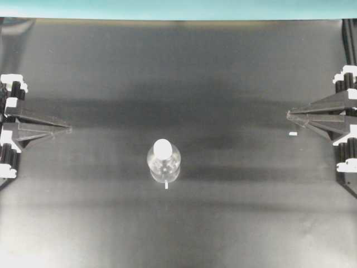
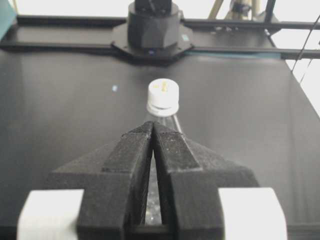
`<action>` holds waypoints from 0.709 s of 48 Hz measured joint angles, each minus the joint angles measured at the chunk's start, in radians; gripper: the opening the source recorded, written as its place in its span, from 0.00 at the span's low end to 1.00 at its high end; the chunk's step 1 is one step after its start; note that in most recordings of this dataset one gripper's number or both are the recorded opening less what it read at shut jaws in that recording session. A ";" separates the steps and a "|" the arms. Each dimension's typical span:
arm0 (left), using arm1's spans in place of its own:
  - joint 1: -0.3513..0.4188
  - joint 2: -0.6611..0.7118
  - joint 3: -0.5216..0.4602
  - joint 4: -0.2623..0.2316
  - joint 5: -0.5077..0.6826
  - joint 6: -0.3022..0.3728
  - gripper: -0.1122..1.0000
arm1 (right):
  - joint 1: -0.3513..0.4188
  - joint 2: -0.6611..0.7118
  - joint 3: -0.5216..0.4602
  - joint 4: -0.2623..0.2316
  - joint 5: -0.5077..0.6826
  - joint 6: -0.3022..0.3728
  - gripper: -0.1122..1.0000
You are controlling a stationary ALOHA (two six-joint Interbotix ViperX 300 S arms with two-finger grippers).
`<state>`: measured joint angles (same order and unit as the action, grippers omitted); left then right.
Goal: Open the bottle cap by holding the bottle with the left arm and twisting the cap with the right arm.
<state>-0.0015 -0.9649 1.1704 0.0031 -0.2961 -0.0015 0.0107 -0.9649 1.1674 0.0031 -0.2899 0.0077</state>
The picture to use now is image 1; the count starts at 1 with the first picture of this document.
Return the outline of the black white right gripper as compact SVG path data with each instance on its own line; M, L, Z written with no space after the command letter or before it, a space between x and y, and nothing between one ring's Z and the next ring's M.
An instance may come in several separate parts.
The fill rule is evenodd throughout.
M333 141L339 149L336 169L340 173L356 172L356 66L345 65L335 75L336 94L309 105L293 108L287 119ZM339 114L308 114L341 111Z

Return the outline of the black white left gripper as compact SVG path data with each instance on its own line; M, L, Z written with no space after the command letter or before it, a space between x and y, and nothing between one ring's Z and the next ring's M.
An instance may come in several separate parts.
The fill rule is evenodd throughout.
M71 133L65 121L22 107L28 93L21 74L1 75L1 178L15 179L22 150Z

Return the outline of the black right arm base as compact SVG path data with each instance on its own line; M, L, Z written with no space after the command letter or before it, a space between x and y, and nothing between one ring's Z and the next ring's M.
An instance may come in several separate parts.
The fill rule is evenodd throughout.
M337 182L356 198L356 143L355 140L337 146Z

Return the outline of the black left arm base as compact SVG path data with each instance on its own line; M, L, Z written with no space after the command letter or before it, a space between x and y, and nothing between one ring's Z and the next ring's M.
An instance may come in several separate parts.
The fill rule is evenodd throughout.
M19 161L20 158L16 155L10 164L1 163L1 189L17 177Z

